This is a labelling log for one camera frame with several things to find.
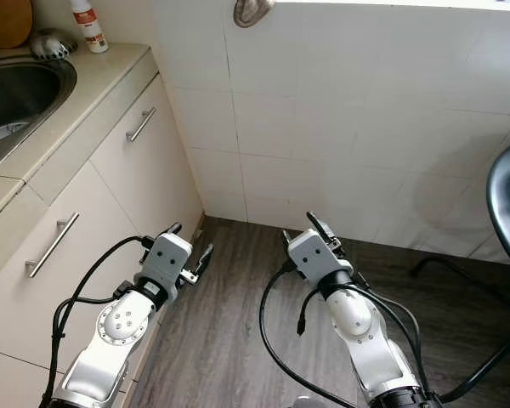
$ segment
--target kitchen sink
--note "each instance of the kitchen sink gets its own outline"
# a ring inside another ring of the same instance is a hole
[[[76,79],[74,67],[65,60],[0,58],[0,161],[62,105]]]

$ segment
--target sink strainer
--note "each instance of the sink strainer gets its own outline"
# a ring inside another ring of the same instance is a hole
[[[36,60],[62,60],[76,49],[76,40],[55,28],[43,28],[31,39],[31,53]]]
[[[26,128],[29,122],[11,122],[0,127],[0,140],[11,136],[13,133]]]

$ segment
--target white bottle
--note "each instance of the white bottle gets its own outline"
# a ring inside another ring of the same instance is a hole
[[[82,30],[88,49],[95,54],[107,51],[109,46],[96,18],[93,6],[88,0],[71,0],[71,11]]]

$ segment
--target dark wood laminate floor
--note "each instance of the dark wood laminate floor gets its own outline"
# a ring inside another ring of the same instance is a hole
[[[311,395],[277,368],[258,332],[259,300],[285,259],[280,229],[207,218],[203,230],[195,255],[213,242],[212,263],[199,285],[182,290],[167,311],[131,406],[285,407],[298,395]],[[510,334],[510,308],[438,265],[428,266],[420,279],[409,277],[406,271],[424,252],[344,242],[350,262],[372,288],[418,318],[426,370],[437,392],[457,385]],[[510,266],[457,261],[510,292]],[[267,306],[270,341],[295,371],[364,407],[348,353],[320,298],[308,307],[306,332],[296,334],[308,291],[296,274],[276,285]],[[388,331],[407,351],[398,329],[389,323]],[[510,408],[510,355],[466,397],[447,406]]]

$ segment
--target cabinet door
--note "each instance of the cabinet door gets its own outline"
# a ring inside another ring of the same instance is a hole
[[[80,213],[80,217],[38,274],[28,278],[25,261],[42,256],[57,235],[57,220],[73,212]],[[0,353],[49,367],[55,308],[71,296],[102,253],[130,235],[137,235],[136,230],[93,166],[86,163],[0,272]],[[142,252],[137,242],[119,249],[96,271],[82,296],[108,298],[124,280],[132,281],[140,269]],[[60,372],[64,373],[89,343],[103,307],[83,303],[74,306],[60,345]],[[133,356],[134,365],[143,346]]]
[[[62,376],[57,376],[59,384]],[[0,354],[0,407],[36,408],[45,389],[48,370]],[[113,408],[121,408],[125,399],[119,393]]]
[[[132,133],[147,118],[138,137]],[[202,213],[195,181],[178,136],[161,77],[151,82],[90,161],[142,235],[179,221],[189,240]]]

